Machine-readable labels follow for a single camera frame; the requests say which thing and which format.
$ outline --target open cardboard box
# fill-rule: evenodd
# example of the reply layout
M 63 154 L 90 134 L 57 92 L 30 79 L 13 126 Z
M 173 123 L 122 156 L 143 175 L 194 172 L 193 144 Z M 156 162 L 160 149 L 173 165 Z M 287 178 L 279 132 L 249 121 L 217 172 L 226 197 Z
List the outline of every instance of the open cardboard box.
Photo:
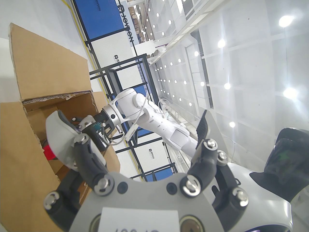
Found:
M 86 59 L 17 25 L 10 29 L 20 101 L 0 107 L 0 220 L 9 232 L 61 231 L 43 200 L 68 168 L 44 156 L 46 118 L 58 109 L 68 120 L 93 116 L 107 104 L 106 98 L 103 92 L 91 92 Z M 108 170 L 119 172 L 113 148 L 104 157 Z M 84 184 L 79 191 L 87 196 Z

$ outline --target yellow floor line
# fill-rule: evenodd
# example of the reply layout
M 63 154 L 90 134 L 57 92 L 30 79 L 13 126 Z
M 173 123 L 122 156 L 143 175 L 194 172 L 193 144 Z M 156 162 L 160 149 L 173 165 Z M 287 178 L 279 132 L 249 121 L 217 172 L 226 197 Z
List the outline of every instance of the yellow floor line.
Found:
M 61 0 L 61 1 L 70 9 L 70 11 L 71 11 L 71 13 L 72 13 L 72 15 L 73 15 L 74 21 L 75 21 L 75 25 L 76 25 L 76 27 L 77 27 L 77 29 L 78 29 L 78 33 L 79 33 L 81 39 L 83 40 L 84 38 L 83 38 L 82 32 L 81 32 L 81 30 L 80 30 L 80 28 L 79 28 L 79 25 L 78 25 L 78 23 L 77 23 L 75 14 L 74 14 L 74 12 L 73 12 L 73 9 L 71 8 L 70 5 L 68 5 L 68 3 L 67 3 L 65 0 Z M 92 57 L 91 57 L 91 55 L 90 55 L 90 53 L 89 53 L 89 50 L 88 50 L 88 48 L 87 48 L 85 42 L 83 42 L 83 44 L 84 44 L 85 49 L 86 49 L 86 51 L 87 51 L 87 53 L 88 53 L 88 57 L 89 57 L 89 59 L 90 59 L 90 62 L 91 62 L 91 64 L 92 64 L 93 68 L 95 69 L 96 67 L 95 67 L 95 65 L 94 65 L 94 62 L 93 62 L 93 60 L 92 60 Z M 109 100 L 108 100 L 107 97 L 106 97 L 106 92 L 104 91 L 104 87 L 103 87 L 102 82 L 101 82 L 100 80 L 99 80 L 99 83 L 100 83 L 101 88 L 102 88 L 102 90 L 103 90 L 103 92 L 104 92 L 104 94 L 105 94 L 105 98 L 106 98 L 107 102 L 109 103 Z M 139 171 L 139 169 L 138 169 L 138 166 L 137 166 L 137 164 L 136 164 L 136 162 L 135 162 L 135 159 L 134 159 L 134 157 L 133 157 L 131 151 L 129 151 L 129 154 L 130 154 L 131 159 L 132 159 L 132 161 L 133 161 L 133 164 L 134 164 L 134 166 L 135 166 L 135 168 L 136 168 L 136 171 L 137 171 L 138 173 L 140 173 L 140 171 Z

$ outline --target white ceiling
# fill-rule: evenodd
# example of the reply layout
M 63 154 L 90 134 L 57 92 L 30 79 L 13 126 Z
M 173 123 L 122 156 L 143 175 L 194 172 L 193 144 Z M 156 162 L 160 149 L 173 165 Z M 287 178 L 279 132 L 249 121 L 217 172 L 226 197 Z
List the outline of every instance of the white ceiling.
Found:
M 159 96 L 196 124 L 203 108 L 210 108 L 209 86 L 213 114 L 231 156 L 235 146 L 233 160 L 262 170 L 281 129 L 309 129 L 308 8 L 309 0 L 229 1 L 199 26 L 202 50 L 196 39 L 186 35 L 151 67 Z M 278 24 L 284 15 L 295 17 L 285 29 Z M 226 42 L 223 49 L 218 48 L 220 39 Z M 202 56 L 194 56 L 195 51 Z M 205 81 L 203 63 L 209 78 L 204 87 L 200 85 Z M 229 90 L 223 87 L 227 82 L 232 85 Z M 283 96 L 286 87 L 298 90 L 297 100 Z

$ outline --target red object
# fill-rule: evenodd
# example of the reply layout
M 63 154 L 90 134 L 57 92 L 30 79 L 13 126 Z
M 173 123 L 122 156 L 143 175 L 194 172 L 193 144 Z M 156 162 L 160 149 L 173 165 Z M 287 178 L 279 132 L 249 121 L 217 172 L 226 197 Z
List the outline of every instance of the red object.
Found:
M 43 147 L 43 149 L 44 149 L 44 155 L 47 158 L 47 160 L 52 160 L 56 157 L 55 154 L 50 149 L 49 145 L 46 145 L 45 147 Z

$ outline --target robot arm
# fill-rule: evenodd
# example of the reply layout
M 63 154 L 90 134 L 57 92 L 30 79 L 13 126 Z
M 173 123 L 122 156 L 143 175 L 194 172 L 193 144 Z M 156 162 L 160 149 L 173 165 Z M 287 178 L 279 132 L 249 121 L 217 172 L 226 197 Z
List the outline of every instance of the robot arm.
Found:
M 136 93 L 134 89 L 129 88 L 117 95 L 103 110 L 114 125 L 126 121 L 134 122 L 138 119 L 136 125 L 158 134 L 169 146 L 175 150 L 182 150 L 192 158 L 197 141 L 184 127 L 167 120 L 155 103 L 150 100 L 145 102 L 145 98 L 143 94 Z M 119 110 L 122 111 L 125 118 L 122 117 Z

